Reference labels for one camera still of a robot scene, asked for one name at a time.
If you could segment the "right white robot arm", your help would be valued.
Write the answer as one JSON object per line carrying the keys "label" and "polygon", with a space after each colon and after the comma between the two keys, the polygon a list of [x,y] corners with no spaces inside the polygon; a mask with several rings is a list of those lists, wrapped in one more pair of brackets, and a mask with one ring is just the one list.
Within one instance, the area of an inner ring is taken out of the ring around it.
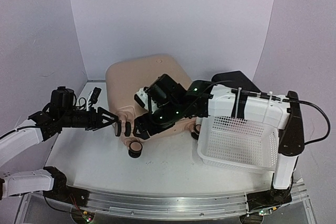
{"label": "right white robot arm", "polygon": [[200,119],[194,128],[197,153],[204,164],[262,173],[272,171],[270,189],[250,193],[253,208],[291,201],[292,176],[304,150],[298,95],[275,96],[227,79],[196,80],[184,89],[160,76],[134,96],[145,113],[134,121],[134,136],[147,140],[182,119]]}

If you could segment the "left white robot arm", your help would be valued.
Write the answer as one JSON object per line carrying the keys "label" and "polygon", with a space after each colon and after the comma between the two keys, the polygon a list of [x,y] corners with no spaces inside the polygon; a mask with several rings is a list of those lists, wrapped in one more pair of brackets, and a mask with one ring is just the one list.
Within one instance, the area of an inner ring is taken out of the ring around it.
{"label": "left white robot arm", "polygon": [[[51,93],[50,102],[30,115],[22,124],[1,136],[1,165],[5,165],[32,146],[45,142],[64,128],[96,131],[118,122],[117,115],[102,107],[94,108],[101,90],[94,88],[84,105],[77,105],[74,90],[59,86]],[[71,199],[66,176],[55,167],[43,167],[31,172],[1,175],[1,198],[43,191],[48,198]]]}

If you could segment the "pink hard-shell suitcase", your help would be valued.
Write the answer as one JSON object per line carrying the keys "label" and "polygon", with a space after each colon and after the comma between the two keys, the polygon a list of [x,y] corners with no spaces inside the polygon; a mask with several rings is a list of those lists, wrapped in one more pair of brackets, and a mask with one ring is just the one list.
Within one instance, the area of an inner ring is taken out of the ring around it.
{"label": "pink hard-shell suitcase", "polygon": [[119,117],[115,124],[115,135],[127,147],[129,156],[138,158],[143,143],[162,137],[189,131],[193,139],[198,139],[201,125],[195,118],[182,119],[170,129],[142,140],[133,135],[134,120],[146,113],[134,100],[136,92],[154,83],[161,75],[168,74],[173,80],[187,89],[192,80],[170,55],[152,55],[139,59],[117,62],[106,71],[106,87],[109,111]]}

